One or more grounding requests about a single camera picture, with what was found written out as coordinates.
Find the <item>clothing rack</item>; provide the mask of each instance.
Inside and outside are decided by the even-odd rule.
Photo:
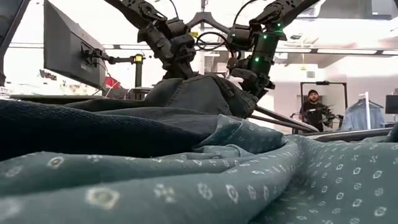
[[[366,106],[366,127],[368,130],[371,129],[371,109],[369,105],[369,92],[365,92],[359,94],[359,99],[365,98],[365,106]]]

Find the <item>black shirt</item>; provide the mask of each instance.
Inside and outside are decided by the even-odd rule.
[[[316,127],[320,132],[323,132],[321,111],[323,107],[325,107],[325,105],[321,103],[313,104],[305,102],[300,110],[300,114],[307,120],[306,123]]]

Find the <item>computer monitor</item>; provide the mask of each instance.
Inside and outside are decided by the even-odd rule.
[[[30,0],[0,0],[0,86],[4,86],[4,56]]]
[[[104,47],[48,0],[44,1],[44,68],[103,89],[106,69],[99,58],[83,52]]]

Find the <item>green patterned fabric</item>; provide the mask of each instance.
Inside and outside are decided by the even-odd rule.
[[[321,143],[220,116],[186,153],[3,161],[0,223],[395,223],[397,170],[394,142]]]

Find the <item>denim jacket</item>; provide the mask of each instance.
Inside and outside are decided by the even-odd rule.
[[[369,102],[371,129],[384,128],[385,121],[381,107]],[[346,110],[341,130],[366,130],[366,105],[364,102],[355,103]]]

